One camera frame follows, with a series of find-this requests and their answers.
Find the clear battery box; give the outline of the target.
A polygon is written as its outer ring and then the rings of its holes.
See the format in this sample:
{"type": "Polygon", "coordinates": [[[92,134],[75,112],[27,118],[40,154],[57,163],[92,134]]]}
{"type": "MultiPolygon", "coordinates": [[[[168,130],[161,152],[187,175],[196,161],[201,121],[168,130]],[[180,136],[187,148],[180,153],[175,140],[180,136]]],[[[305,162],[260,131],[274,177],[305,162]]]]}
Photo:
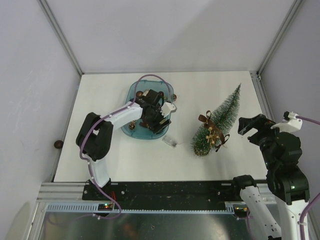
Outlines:
{"type": "Polygon", "coordinates": [[[172,137],[168,136],[168,135],[165,135],[163,138],[162,138],[162,141],[164,143],[166,143],[167,145],[171,146],[172,148],[176,148],[178,143],[176,140],[174,140],[172,137]]]}

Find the gold glitter berry sprig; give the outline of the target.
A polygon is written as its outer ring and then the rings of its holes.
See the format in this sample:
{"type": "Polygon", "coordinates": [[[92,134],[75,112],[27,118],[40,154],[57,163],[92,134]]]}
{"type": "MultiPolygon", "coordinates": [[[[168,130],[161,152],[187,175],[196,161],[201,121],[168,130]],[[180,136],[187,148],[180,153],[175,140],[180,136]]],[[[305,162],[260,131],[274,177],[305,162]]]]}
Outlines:
{"type": "Polygon", "coordinates": [[[209,131],[208,135],[205,136],[207,143],[210,148],[214,147],[217,143],[217,140],[220,138],[219,137],[219,132],[216,127],[210,126],[208,129],[209,131]]]}

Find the brown ribbon bow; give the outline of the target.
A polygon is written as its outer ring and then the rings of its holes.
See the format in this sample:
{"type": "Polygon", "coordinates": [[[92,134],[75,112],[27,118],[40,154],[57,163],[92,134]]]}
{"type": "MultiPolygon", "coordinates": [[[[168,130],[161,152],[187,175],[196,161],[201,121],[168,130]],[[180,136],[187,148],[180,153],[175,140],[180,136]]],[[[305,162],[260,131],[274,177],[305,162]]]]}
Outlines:
{"type": "Polygon", "coordinates": [[[205,136],[210,148],[215,148],[215,152],[224,146],[230,138],[230,134],[224,135],[223,132],[214,124],[211,120],[212,113],[210,110],[206,111],[206,115],[200,114],[198,120],[203,123],[203,127],[208,130],[208,134],[205,136]]]}

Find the small green christmas tree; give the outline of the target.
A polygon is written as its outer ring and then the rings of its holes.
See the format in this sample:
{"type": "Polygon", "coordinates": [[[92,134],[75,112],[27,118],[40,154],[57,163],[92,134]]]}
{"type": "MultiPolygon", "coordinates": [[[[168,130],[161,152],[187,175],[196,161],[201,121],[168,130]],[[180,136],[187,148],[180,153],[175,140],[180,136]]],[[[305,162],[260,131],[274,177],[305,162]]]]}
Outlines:
{"type": "MultiPolygon", "coordinates": [[[[222,131],[224,135],[230,134],[239,114],[241,98],[241,85],[230,94],[215,110],[211,111],[210,120],[222,131]]],[[[191,149],[198,157],[205,157],[216,149],[210,148],[206,140],[209,131],[204,128],[204,123],[198,128],[191,140],[191,149]]]]}

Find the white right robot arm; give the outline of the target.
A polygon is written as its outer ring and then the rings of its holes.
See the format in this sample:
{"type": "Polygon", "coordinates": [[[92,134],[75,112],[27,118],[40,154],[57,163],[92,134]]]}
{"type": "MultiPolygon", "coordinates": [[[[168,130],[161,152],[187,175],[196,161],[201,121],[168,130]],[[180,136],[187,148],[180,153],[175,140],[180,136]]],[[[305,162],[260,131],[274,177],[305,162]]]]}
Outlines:
{"type": "Polygon", "coordinates": [[[274,195],[280,222],[277,222],[266,206],[256,181],[251,175],[234,177],[231,196],[244,201],[246,218],[253,217],[265,240],[307,240],[309,229],[307,214],[320,198],[310,199],[309,181],[298,167],[303,151],[301,140],[294,132],[302,128],[303,121],[319,124],[319,121],[286,111],[284,121],[275,123],[263,114],[252,118],[239,118],[238,134],[245,135],[251,129],[257,132],[247,139],[259,147],[267,168],[266,182],[274,195]]]}

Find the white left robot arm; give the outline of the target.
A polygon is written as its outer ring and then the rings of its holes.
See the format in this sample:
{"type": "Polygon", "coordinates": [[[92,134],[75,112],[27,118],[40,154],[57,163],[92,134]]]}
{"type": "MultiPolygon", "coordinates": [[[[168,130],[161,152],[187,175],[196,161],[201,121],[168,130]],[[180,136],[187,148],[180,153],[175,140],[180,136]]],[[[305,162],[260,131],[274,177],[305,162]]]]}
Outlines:
{"type": "Polygon", "coordinates": [[[113,132],[132,121],[154,135],[170,125],[170,115],[177,110],[176,105],[152,89],[146,95],[135,96],[120,109],[102,117],[90,112],[80,128],[76,145],[80,148],[80,158],[87,161],[90,180],[95,184],[93,194],[100,200],[110,196],[107,185],[110,177],[106,167],[106,156],[111,148],[113,132]]]}

